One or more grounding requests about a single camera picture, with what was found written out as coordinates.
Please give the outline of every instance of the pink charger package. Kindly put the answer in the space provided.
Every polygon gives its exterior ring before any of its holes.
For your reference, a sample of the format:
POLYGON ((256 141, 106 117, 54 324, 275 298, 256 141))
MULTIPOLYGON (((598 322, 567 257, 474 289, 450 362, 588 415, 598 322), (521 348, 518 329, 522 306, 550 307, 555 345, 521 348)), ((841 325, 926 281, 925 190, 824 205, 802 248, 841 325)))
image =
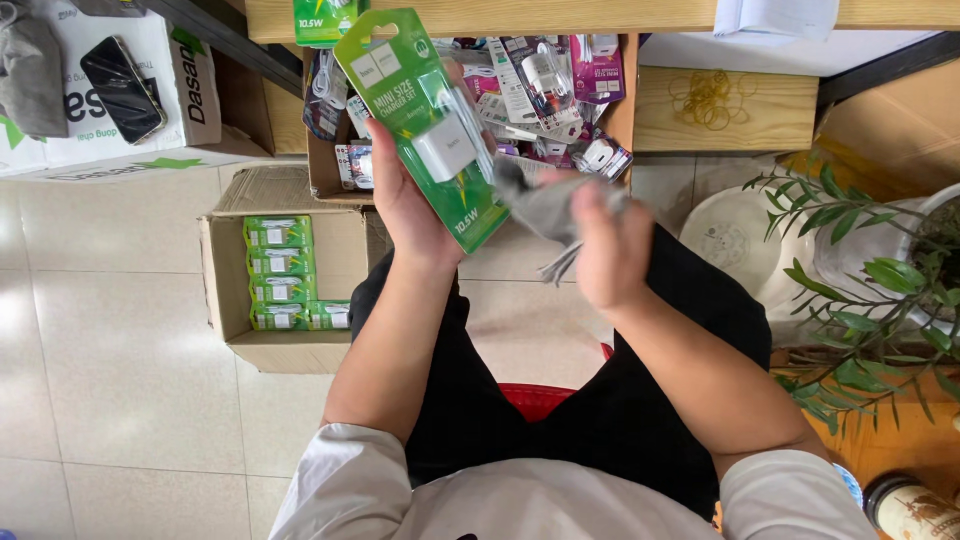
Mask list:
POLYGON ((623 88, 623 60, 620 50, 607 56, 595 55, 589 35, 570 36, 570 59, 573 66, 573 94, 579 101, 603 105, 626 95, 623 88))

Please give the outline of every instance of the hand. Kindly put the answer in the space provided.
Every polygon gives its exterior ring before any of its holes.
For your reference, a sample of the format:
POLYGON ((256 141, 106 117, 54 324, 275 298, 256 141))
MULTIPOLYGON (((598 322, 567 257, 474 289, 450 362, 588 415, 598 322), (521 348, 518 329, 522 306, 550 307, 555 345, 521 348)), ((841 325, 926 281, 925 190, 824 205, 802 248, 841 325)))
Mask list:
POLYGON ((611 318, 643 304, 652 294, 646 281, 655 225, 650 210, 632 200, 617 219, 594 182, 573 193, 570 209, 584 241, 577 283, 587 300, 611 318))
POLYGON ((396 260, 422 270, 456 270, 464 250, 400 161, 393 136, 372 118, 365 126, 373 139, 373 203, 396 245, 396 260))

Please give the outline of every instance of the stack of charger packages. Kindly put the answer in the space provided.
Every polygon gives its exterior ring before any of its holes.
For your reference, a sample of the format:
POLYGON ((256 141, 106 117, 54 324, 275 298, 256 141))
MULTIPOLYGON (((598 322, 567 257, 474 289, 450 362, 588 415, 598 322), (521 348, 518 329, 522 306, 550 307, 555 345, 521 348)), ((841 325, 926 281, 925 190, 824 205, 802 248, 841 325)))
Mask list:
MULTIPOLYGON (((533 181, 542 168, 575 168, 615 181, 633 156, 597 123, 624 93, 623 62, 616 34, 513 37, 439 37, 441 57, 464 68, 464 82, 478 115, 533 181)), ((336 75, 340 81, 342 71, 336 75)), ((344 102, 356 137, 336 145, 344 189, 373 189, 370 117, 359 95, 344 102)))
POLYGON ((250 320, 254 330, 349 327, 349 301, 317 299, 310 216, 247 216, 243 234, 247 242, 250 320))

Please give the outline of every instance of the open cardboard box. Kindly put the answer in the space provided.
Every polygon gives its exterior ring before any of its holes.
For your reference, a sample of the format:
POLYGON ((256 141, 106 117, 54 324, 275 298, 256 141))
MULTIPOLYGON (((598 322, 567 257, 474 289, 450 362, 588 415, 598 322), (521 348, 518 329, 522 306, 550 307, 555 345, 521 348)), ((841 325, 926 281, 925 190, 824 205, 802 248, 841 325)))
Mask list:
MULTIPOLYGON (((639 47, 638 34, 620 35, 620 55, 623 59, 623 78, 626 95, 613 102, 600 119, 600 127, 613 137, 621 146, 633 152, 634 148, 634 110, 636 104, 636 53, 639 47)), ((309 66, 311 49, 305 49, 303 65, 309 66)), ((370 191, 347 190, 340 184, 340 172, 334 152, 336 144, 347 144, 350 121, 343 112, 334 142, 320 140, 306 130, 307 159, 310 167, 310 189, 313 196, 325 203, 347 205, 372 205, 373 194, 370 191)), ((623 173, 619 181, 630 190, 631 170, 623 173)))
POLYGON ((349 299, 393 246, 375 211, 317 202, 308 186, 302 166, 245 169, 234 176, 210 215, 200 219, 210 326, 238 356, 264 373, 335 373, 349 348, 350 332, 253 329, 244 216, 310 215, 317 296, 322 300, 349 299))

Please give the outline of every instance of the gray cloth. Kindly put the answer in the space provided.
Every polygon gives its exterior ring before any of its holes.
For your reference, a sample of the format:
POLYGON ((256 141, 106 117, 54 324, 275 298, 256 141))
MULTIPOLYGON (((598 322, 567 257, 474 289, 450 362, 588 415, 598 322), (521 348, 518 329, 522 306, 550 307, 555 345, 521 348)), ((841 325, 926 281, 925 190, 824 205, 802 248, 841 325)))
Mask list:
POLYGON ((60 47, 46 21, 18 18, 0 29, 0 106, 24 135, 66 137, 60 47))
POLYGON ((510 208, 516 221, 537 235, 564 245, 564 250, 553 262, 538 270, 544 283, 560 286, 566 270, 580 253, 583 241, 570 213, 570 197, 586 182, 603 186, 607 208, 619 215, 626 208, 629 197, 623 189, 608 184, 598 175, 581 175, 540 187, 531 187, 523 178, 523 171, 506 159, 499 159, 493 170, 496 192, 510 208))

